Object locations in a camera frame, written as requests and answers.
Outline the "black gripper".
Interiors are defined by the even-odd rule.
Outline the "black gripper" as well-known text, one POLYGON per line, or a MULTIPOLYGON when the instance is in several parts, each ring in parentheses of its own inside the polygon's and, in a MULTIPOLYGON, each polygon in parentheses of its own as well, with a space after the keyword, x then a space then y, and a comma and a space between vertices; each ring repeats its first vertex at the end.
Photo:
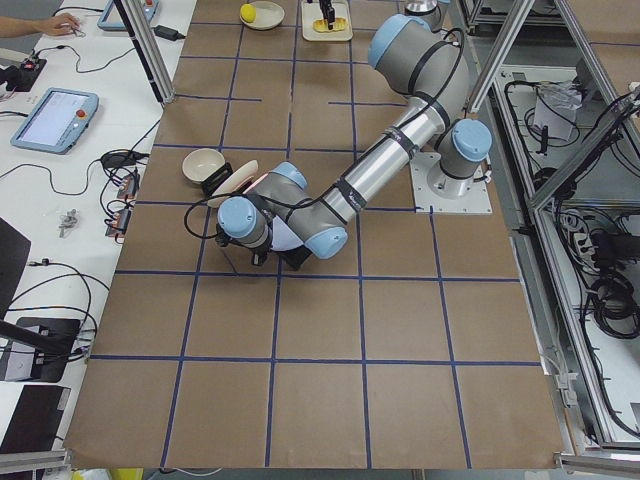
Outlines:
POLYGON ((334 26, 334 8, 331 0, 319 0, 320 9, 323 15, 327 16, 327 27, 333 28, 334 26))
POLYGON ((252 265, 264 264, 271 249, 272 238, 272 230, 268 225, 256 227, 252 233, 240 239, 231 237, 220 224, 216 225, 216 244, 220 248, 234 245, 250 250, 252 265))

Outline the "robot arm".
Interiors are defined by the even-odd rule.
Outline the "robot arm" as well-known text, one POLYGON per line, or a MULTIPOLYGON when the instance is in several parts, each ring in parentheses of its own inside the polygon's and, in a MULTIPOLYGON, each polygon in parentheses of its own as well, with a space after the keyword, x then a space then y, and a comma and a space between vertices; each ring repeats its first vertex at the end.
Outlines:
POLYGON ((253 264, 262 265, 275 249, 273 221, 279 219, 300 242, 277 252, 292 268, 311 255, 328 259, 347 242, 349 221, 428 141, 454 160, 484 160, 492 143, 489 131, 457 117, 469 87, 463 50, 462 41, 444 40, 418 17, 389 17, 372 38, 368 63, 407 97, 403 114, 317 198, 307 194, 302 172, 282 162, 224 200, 217 210, 216 243, 244 247, 253 264))
MULTIPOLYGON (((433 32, 437 32, 443 25, 449 5, 450 2, 446 0, 406 1, 404 13, 409 16, 421 17, 433 32)), ((330 0, 320 0, 319 8, 322 18, 314 21, 313 27, 316 31, 330 32, 342 29, 338 25, 339 21, 330 0)))

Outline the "person's hand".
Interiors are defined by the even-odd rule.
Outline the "person's hand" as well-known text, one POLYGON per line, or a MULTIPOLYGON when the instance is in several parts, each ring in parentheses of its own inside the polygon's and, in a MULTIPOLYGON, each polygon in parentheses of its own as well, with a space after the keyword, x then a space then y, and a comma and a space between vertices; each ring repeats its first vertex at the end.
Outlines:
POLYGON ((69 14, 61 13, 40 22, 40 32, 49 36, 71 35, 80 29, 79 20, 69 14))

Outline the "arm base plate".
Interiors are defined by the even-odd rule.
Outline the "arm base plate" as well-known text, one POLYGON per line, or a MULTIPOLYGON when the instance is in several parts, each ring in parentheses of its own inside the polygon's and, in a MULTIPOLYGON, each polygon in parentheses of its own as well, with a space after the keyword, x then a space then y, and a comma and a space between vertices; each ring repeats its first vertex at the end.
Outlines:
POLYGON ((454 179, 441 169, 441 156, 418 153, 409 162, 417 213, 490 215, 493 213, 488 187, 481 180, 481 168, 467 179, 454 179))

